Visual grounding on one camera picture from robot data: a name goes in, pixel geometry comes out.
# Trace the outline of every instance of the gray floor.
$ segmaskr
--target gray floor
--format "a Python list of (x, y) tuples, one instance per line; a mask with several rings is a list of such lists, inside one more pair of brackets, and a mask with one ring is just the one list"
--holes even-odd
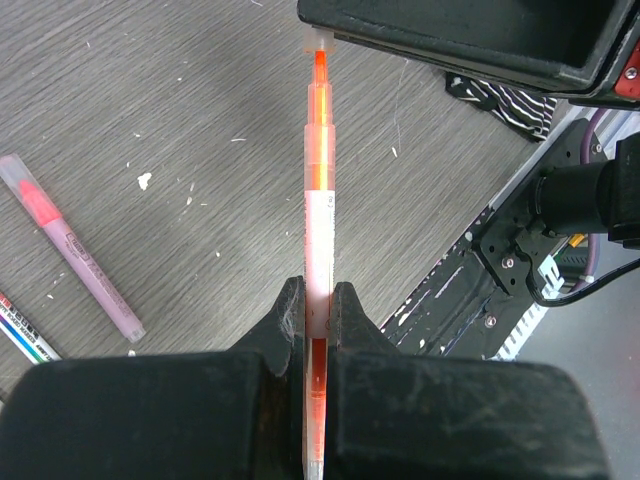
[[(310, 60), (295, 2), (260, 2), (1, 4), (0, 150), (22, 156), (138, 313), (138, 353), (225, 348), (302, 273)], [(340, 44), (330, 74), (336, 278), (382, 322), (533, 146), (428, 66)], [(63, 356), (126, 354), (6, 188), (0, 209), (0, 290)], [(0, 338), (0, 389), (28, 366)]]
[[(599, 277), (638, 252), (603, 236)], [(614, 478), (640, 479), (640, 272), (629, 273), (575, 305), (547, 313), (519, 360), (570, 373), (591, 404)]]

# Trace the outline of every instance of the orange highlighter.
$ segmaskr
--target orange highlighter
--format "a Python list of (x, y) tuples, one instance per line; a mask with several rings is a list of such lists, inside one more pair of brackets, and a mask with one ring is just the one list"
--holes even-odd
[(308, 30), (305, 51), (313, 53), (308, 123), (304, 129), (305, 188), (305, 477), (321, 479), (324, 470), (327, 401), (327, 339), (333, 295), (335, 239), (335, 146), (327, 55), (333, 33)]

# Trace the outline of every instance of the bolt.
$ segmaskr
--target bolt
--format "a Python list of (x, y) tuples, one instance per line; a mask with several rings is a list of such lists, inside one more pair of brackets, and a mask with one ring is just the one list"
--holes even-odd
[(511, 257), (505, 257), (502, 259), (502, 268), (513, 268), (516, 262)]
[(633, 80), (638, 76), (638, 69), (636, 67), (629, 67), (627, 71), (624, 72), (624, 76), (627, 80)]

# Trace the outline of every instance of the pink highlighter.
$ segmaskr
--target pink highlighter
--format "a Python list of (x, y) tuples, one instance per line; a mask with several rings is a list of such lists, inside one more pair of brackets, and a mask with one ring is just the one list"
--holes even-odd
[(82, 246), (18, 155), (0, 158), (0, 177), (69, 262), (118, 330), (132, 343), (140, 340), (145, 334), (140, 320)]

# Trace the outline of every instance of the black and white striped fabric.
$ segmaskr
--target black and white striped fabric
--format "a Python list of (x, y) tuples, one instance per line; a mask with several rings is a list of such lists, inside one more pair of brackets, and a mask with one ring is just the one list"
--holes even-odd
[(532, 141), (549, 136), (551, 119), (558, 101), (531, 93), (502, 87), (482, 80), (447, 73), (447, 92), (498, 117), (509, 127)]

